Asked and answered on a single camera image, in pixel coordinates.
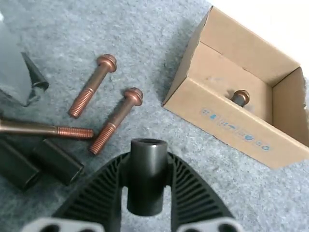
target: black plastic part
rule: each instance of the black plastic part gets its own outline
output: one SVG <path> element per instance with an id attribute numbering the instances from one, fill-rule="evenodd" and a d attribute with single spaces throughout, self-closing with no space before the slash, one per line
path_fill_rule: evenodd
<path id="1" fill-rule="evenodd" d="M 28 103 L 30 104 L 31 102 L 37 101 L 41 97 L 41 95 L 48 89 L 49 83 L 28 55 L 24 52 L 22 52 L 21 55 L 24 58 L 26 66 L 29 70 L 32 83 L 32 91 L 28 100 Z"/>
<path id="2" fill-rule="evenodd" d="M 120 166 L 127 154 L 120 155 L 98 170 L 86 186 L 73 193 L 54 217 L 100 223 L 106 232 L 120 232 Z"/>
<path id="3" fill-rule="evenodd" d="M 132 191 L 130 188 L 136 188 L 136 185 L 132 186 L 130 180 L 132 178 L 130 174 L 130 170 L 132 170 L 131 164 L 133 163 L 135 165 L 135 161 L 132 162 L 130 156 L 137 151 L 140 151 L 138 157 L 141 157 L 141 154 L 145 156 L 151 154 L 148 153 L 148 151 L 151 151 L 151 148 L 140 148 L 137 146 L 137 151 L 135 151 L 135 145 L 133 144 L 134 143 L 132 143 L 133 150 L 131 154 L 126 153 L 120 155 L 104 165 L 94 174 L 85 186 L 69 197 L 57 212 L 55 212 L 54 216 L 58 218 L 97 222 L 104 226 L 106 232 L 120 232 L 122 187 L 128 186 L 129 191 Z M 156 154 L 158 150 L 154 149 L 152 152 Z M 233 217 L 211 187 L 179 157 L 168 153 L 167 171 L 163 168 L 162 173 L 166 173 L 166 177 L 159 179 L 160 186 L 165 184 L 171 186 L 172 232 L 175 232 L 181 225 L 186 223 L 220 217 Z M 159 190 L 157 185 L 152 184 L 154 183 L 147 183 L 146 187 L 142 186 L 141 188 L 145 188 L 146 190 L 143 190 L 145 192 L 140 192 L 142 194 L 146 193 L 146 191 L 153 186 L 155 186 L 155 189 Z M 154 205 L 155 201 L 152 198 L 147 199 L 149 207 L 152 208 L 149 212 L 146 210 L 142 211 L 146 207 L 144 205 L 146 202 L 141 202 L 142 207 L 139 208 L 138 202 L 134 201 L 135 200 L 131 203 L 133 203 L 135 209 L 140 210 L 139 212 L 151 213 L 152 210 L 157 209 Z"/>
<path id="4" fill-rule="evenodd" d="M 128 210 L 139 216 L 159 214 L 168 171 L 168 144 L 134 139 L 128 159 Z"/>
<path id="5" fill-rule="evenodd" d="M 41 141 L 30 157 L 64 185 L 71 184 L 84 168 L 71 154 L 48 139 Z"/>
<path id="6" fill-rule="evenodd" d="M 0 174 L 20 190 L 27 190 L 42 173 L 15 147 L 15 144 L 0 139 Z"/>

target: long bolt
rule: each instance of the long bolt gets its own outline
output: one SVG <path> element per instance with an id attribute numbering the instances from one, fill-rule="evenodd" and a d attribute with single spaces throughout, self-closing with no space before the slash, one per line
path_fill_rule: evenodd
<path id="1" fill-rule="evenodd" d="M 0 133 L 22 135 L 47 135 L 77 139 L 90 139 L 93 137 L 92 129 L 58 127 L 31 122 L 16 122 L 0 119 Z"/>
<path id="2" fill-rule="evenodd" d="M 244 107 L 246 104 L 249 103 L 250 95 L 249 95 L 248 91 L 246 91 L 246 90 L 237 90 L 234 93 L 231 100 L 234 103 L 236 103 L 237 105 Z"/>
<path id="3" fill-rule="evenodd" d="M 121 105 L 119 111 L 110 118 L 102 129 L 100 135 L 90 146 L 89 151 L 97 155 L 111 138 L 112 134 L 116 131 L 120 123 L 131 111 L 133 106 L 140 106 L 143 100 L 143 92 L 138 88 L 131 88 L 124 92 L 126 98 L 125 102 Z"/>
<path id="4" fill-rule="evenodd" d="M 82 114 L 106 74 L 113 73 L 117 69 L 116 58 L 110 54 L 99 56 L 97 64 L 98 67 L 69 109 L 69 115 L 73 118 L 78 118 Z"/>

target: open cardboard box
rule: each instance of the open cardboard box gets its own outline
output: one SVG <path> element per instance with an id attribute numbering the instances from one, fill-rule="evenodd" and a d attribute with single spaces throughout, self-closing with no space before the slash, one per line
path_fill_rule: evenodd
<path id="1" fill-rule="evenodd" d="M 230 98 L 245 89 L 241 108 Z M 279 168 L 309 157 L 299 63 L 215 7 L 191 37 L 164 107 L 259 162 Z"/>

